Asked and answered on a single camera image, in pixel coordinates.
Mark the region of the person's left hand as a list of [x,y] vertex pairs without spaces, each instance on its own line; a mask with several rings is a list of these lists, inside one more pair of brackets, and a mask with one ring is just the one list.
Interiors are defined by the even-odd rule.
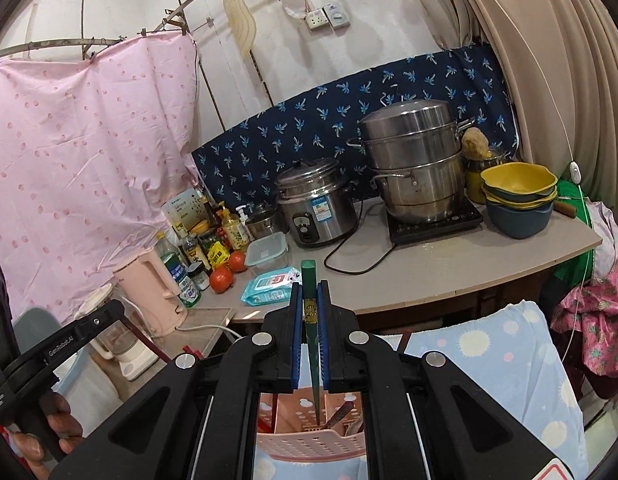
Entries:
[[32,469],[42,468],[56,452],[62,460],[85,440],[82,425],[70,411],[70,404],[56,392],[44,393],[40,411],[32,420],[20,422],[10,437],[18,454]]

